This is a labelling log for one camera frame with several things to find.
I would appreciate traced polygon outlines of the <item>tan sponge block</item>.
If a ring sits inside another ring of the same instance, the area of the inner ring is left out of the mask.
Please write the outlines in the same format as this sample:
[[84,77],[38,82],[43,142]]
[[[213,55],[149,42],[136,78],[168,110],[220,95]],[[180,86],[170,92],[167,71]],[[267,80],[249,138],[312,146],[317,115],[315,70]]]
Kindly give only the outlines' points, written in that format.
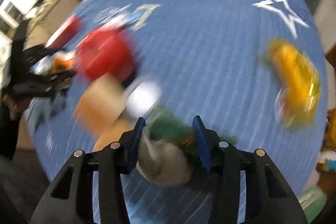
[[119,141],[124,132],[130,131],[134,128],[134,123],[125,118],[118,118],[112,127],[105,130],[96,140],[92,152],[101,151],[108,144]]

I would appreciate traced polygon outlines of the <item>yellow wrapped snack package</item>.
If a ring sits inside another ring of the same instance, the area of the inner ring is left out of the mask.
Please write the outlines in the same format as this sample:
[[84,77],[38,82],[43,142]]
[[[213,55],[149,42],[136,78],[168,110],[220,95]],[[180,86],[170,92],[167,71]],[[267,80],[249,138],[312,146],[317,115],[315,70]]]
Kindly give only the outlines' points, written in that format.
[[264,60],[281,81],[280,114],[285,127],[313,123],[321,88],[318,69],[308,55],[285,39],[269,41]]

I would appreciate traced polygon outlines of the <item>red cardboard box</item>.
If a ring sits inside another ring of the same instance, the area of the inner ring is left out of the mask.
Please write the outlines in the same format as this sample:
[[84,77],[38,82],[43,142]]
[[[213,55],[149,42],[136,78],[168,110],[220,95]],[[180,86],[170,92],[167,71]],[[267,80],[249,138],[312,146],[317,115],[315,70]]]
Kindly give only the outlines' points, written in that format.
[[70,16],[48,39],[46,48],[62,48],[65,46],[80,30],[81,19],[76,16]]

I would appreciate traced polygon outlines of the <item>white towel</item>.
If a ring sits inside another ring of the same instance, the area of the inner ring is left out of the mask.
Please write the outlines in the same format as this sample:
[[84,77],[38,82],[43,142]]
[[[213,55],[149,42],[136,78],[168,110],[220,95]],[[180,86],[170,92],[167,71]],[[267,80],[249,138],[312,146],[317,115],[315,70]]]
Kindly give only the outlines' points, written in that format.
[[136,168],[149,182],[177,186],[187,183],[193,167],[181,148],[181,133],[186,128],[160,105],[162,90],[151,79],[131,83],[125,93],[127,115],[148,119],[138,145]]

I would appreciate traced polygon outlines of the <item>red apple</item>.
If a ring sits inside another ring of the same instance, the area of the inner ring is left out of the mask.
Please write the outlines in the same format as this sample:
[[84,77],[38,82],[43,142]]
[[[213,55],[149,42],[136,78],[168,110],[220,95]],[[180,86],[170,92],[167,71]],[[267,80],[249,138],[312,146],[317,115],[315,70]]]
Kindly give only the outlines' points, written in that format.
[[109,73],[123,83],[136,69],[130,39],[112,28],[92,30],[76,46],[75,68],[91,81]]

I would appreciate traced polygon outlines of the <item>blue star-patterned bed sheet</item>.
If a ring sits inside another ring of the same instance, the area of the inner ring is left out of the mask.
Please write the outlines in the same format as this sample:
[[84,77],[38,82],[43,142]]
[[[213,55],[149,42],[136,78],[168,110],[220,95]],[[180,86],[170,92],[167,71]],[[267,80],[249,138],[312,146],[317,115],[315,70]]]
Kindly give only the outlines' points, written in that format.
[[[298,199],[321,148],[327,116],[325,55],[318,31],[303,0],[84,0],[74,11],[82,20],[66,48],[94,29],[95,17],[108,7],[133,11],[160,4],[143,28],[125,34],[136,65],[127,79],[156,81],[159,104],[192,127],[200,116],[207,129],[237,149],[261,148],[272,159]],[[285,39],[304,51],[319,73],[321,95],[314,121],[285,127],[280,110],[281,81],[264,60],[272,39]],[[35,98],[28,122],[50,183],[78,149],[91,153],[93,138],[74,118],[91,82],[76,73],[66,94]],[[217,175],[196,157],[190,180],[165,186],[146,180],[136,166],[121,175],[129,223],[209,223]],[[98,173],[93,174],[93,223],[101,223]],[[240,173],[237,223],[245,223],[245,173]]]

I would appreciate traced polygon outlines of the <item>orange cardboard box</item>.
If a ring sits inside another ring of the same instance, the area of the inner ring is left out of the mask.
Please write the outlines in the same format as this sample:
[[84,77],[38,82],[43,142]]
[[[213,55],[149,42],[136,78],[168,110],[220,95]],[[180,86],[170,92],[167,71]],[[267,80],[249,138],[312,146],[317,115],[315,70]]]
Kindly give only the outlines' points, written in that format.
[[94,80],[80,97],[74,118],[90,135],[112,128],[126,107],[122,85],[109,73]]

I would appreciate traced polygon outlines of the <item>green snack wrapper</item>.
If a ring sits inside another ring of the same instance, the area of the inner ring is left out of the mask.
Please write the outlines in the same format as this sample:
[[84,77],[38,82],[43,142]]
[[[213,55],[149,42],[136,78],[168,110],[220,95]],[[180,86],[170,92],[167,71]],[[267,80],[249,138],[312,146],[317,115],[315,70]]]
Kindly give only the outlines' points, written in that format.
[[170,112],[165,106],[158,105],[151,112],[148,124],[151,140],[166,141],[179,147],[187,156],[198,157],[205,155],[198,153],[198,133],[187,126]]

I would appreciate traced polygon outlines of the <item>silver foil snack bag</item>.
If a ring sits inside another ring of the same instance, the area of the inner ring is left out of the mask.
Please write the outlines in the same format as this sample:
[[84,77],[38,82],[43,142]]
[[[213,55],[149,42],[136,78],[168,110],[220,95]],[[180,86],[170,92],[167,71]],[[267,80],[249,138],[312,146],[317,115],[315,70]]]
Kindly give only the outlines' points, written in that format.
[[75,51],[58,51],[53,55],[47,55],[38,61],[30,69],[30,72],[35,75],[50,75],[54,73],[65,72],[71,70],[75,66],[76,52]]

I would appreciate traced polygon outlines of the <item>green plastic trash bin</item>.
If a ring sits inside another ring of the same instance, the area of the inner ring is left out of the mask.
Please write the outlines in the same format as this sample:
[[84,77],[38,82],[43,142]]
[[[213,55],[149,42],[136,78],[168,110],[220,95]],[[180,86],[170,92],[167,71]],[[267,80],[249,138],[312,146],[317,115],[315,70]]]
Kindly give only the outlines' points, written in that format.
[[305,213],[307,223],[312,223],[326,205],[327,195],[318,185],[310,185],[302,192],[298,201]]

